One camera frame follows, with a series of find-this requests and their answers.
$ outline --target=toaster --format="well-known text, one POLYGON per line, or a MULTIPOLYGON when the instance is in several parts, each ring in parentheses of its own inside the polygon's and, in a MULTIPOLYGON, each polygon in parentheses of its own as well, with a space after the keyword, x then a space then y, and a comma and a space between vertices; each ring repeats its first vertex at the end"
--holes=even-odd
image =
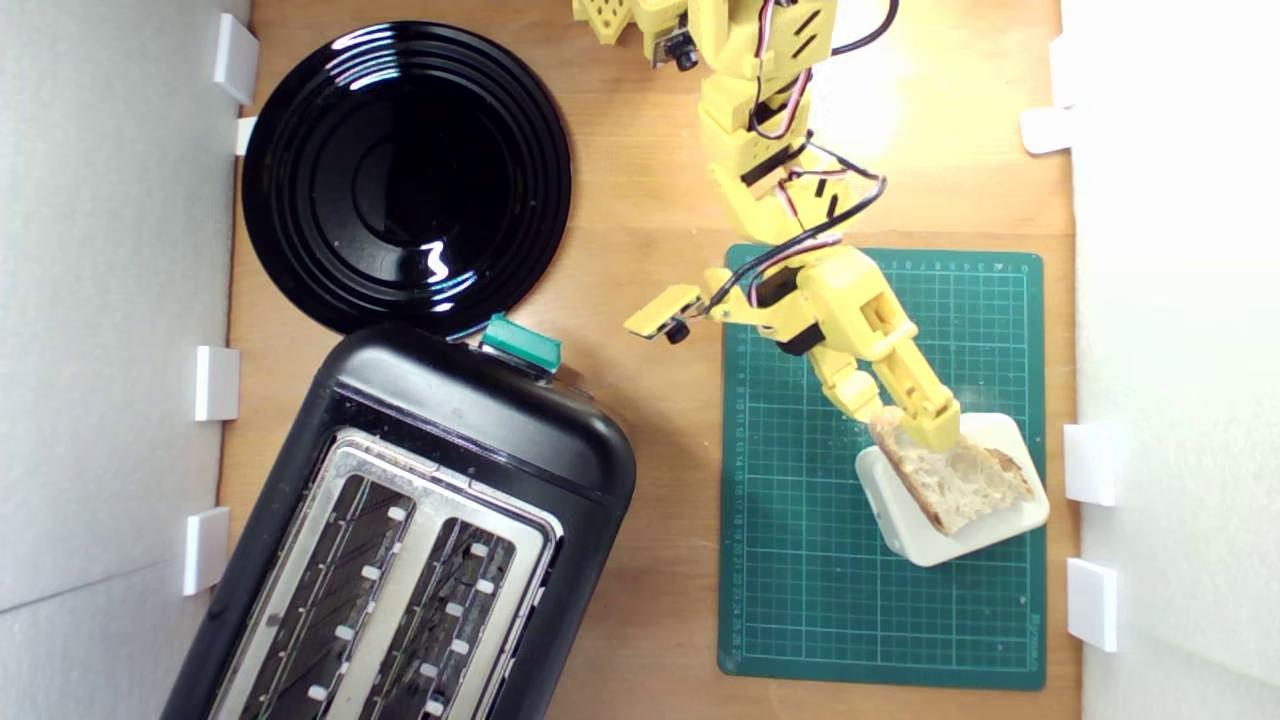
POLYGON ((499 318, 475 346, 402 325, 335 346, 164 720, 544 715, 635 459, 522 337, 499 318))

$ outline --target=black plate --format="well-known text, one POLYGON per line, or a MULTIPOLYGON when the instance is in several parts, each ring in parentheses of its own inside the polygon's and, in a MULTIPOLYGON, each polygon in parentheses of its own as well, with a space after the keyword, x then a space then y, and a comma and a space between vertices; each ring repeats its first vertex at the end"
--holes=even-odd
POLYGON ((276 86, 242 197, 266 273, 316 322, 457 337, 541 277, 570 176, 527 65, 460 28, 396 22, 334 40, 276 86))

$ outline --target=slice of bread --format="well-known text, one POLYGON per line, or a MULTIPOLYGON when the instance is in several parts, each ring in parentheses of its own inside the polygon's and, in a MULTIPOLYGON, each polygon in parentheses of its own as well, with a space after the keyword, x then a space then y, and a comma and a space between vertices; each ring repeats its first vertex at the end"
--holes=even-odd
POLYGON ((955 534, 988 512, 1034 497, 1012 457, 964 436, 947 452, 931 452, 911 439, 902 416, 900 407, 886 407, 868 424, 872 438, 942 534, 955 534))

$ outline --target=wooden table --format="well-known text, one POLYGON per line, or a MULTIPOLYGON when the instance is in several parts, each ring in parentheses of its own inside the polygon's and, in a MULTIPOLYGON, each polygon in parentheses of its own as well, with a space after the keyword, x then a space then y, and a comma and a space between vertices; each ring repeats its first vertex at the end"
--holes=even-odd
MULTIPOLYGON (((879 3, 867 5, 869 15, 882 12, 879 3)), ((696 141, 705 70, 650 70, 634 28, 618 46, 599 46, 585 24, 571 20, 568 0, 255 0, 252 29, 262 42, 257 102, 329 38, 406 18, 488 35, 529 61, 559 101, 575 161, 570 229, 543 282, 511 315, 563 341, 566 363, 637 454, 635 500, 550 717, 1079 717, 1080 650, 1065 630, 1062 561, 1076 552, 1078 527, 1062 496, 1059 429, 1075 413, 1070 168, 1062 156, 1027 156, 1018 137, 1018 114, 1048 102, 1047 44, 1059 32, 1057 4, 906 0, 893 29, 867 50, 878 55, 841 59, 861 65, 836 73, 838 85, 828 73, 828 85, 815 90, 815 102, 844 99, 841 106, 851 108, 847 122, 836 123, 850 131, 838 150, 890 177, 887 195, 851 231, 855 243, 1044 256, 1053 509, 1048 684, 1038 693, 730 678, 717 670, 719 331, 699 324, 687 342, 669 347, 621 327, 660 284, 696 282, 736 241, 696 141), (663 279, 640 279, 640 269, 663 279), (655 372, 659 361, 668 369, 655 372)), ((243 351, 243 389, 241 419, 227 427, 220 502, 232 507, 238 536, 337 336, 266 279, 241 218, 230 323, 229 342, 243 351)))

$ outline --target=robotic arm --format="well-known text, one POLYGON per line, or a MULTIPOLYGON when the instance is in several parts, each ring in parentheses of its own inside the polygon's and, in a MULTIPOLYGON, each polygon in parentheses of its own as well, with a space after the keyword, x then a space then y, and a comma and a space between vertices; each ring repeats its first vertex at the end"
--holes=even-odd
POLYGON ((832 49, 836 0, 573 0, 575 17, 602 42, 635 22, 653 65, 712 68, 698 106, 709 174, 735 229, 772 246, 737 272, 709 269, 707 292, 667 288, 626 328, 680 342, 696 318, 755 325, 783 352, 808 356, 827 398, 860 421, 882 407, 876 379, 858 366, 865 361, 916 442, 943 451, 959 437, 957 401, 876 263, 840 245, 840 227, 879 197, 884 179, 818 146, 808 129, 813 65, 872 42, 896 12, 890 0, 876 31, 832 49), (859 192, 867 181, 874 188, 859 192))

